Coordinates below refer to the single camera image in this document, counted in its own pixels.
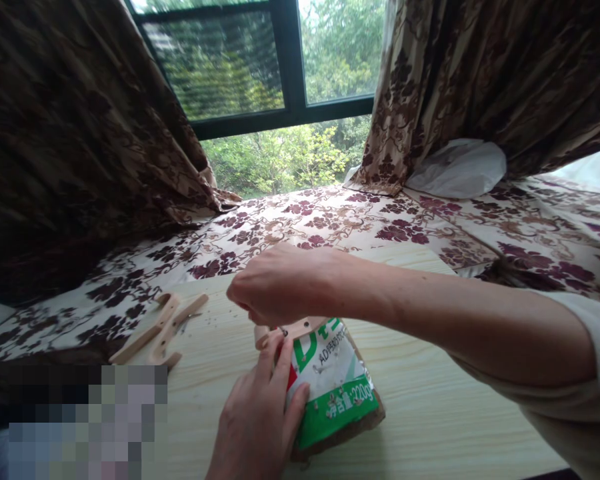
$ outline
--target white sleeve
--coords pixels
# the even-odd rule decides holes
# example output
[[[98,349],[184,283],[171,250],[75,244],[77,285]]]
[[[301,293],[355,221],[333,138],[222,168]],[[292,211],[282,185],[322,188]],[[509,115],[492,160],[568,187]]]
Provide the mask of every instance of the white sleeve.
[[[564,305],[587,328],[595,348],[595,380],[560,388],[526,387],[495,379],[454,360],[474,378],[518,403],[546,442],[584,480],[600,479],[600,302],[573,293],[533,292]]]

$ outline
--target tree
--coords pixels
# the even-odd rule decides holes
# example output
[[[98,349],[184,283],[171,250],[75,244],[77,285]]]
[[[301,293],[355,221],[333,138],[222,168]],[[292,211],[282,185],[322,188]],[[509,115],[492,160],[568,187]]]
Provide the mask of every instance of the tree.
[[[241,0],[147,0],[144,12]],[[385,0],[300,0],[310,103],[373,93]],[[173,90],[198,120],[283,106],[268,15],[246,13],[151,27]],[[244,198],[342,182],[360,163],[370,116],[203,142],[218,186]]]
[[[203,142],[218,186],[244,198],[276,195],[336,182],[346,156],[331,142],[335,128],[310,125]]]

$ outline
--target package label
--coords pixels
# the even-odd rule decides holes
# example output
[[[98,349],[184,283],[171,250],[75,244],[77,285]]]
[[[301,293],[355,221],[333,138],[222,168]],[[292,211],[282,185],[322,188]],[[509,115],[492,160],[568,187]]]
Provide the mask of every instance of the package label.
[[[338,318],[293,344],[287,404],[304,382],[311,386],[298,430],[300,450],[324,440],[379,407],[369,372],[356,356]]]

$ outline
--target wooden clothespin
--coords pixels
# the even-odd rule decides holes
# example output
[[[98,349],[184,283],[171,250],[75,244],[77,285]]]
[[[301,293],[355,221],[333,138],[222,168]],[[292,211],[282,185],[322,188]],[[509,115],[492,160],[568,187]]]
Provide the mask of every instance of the wooden clothespin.
[[[209,297],[203,293],[171,320],[174,312],[180,305],[180,298],[173,293],[164,293],[160,295],[156,301],[160,303],[163,308],[155,323],[134,340],[127,342],[124,347],[118,350],[118,352],[109,359],[109,362],[118,365],[125,364],[152,338],[157,336],[149,350],[146,363],[147,365],[166,365],[169,370],[172,369],[176,363],[178,363],[180,358],[182,358],[182,354],[173,352],[167,358],[163,358],[167,345],[178,330],[180,324],[198,311],[207,300],[209,300]]]
[[[322,325],[328,321],[329,317],[307,317],[290,325],[280,327],[280,330],[282,330],[282,333],[286,338],[295,340],[296,338],[300,338],[303,335],[311,333],[312,331],[318,330],[318,328],[322,327]],[[267,346],[270,333],[271,329],[266,326],[256,325],[253,328],[256,350],[262,350]]]

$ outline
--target person's left hand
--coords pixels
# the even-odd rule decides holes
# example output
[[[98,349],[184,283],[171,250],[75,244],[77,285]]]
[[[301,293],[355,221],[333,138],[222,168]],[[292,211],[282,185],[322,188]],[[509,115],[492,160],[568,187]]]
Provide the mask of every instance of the person's left hand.
[[[309,384],[304,383],[285,412],[292,351],[293,341],[285,341],[280,330],[273,331],[257,365],[238,378],[220,415],[207,480],[282,475],[309,398]]]

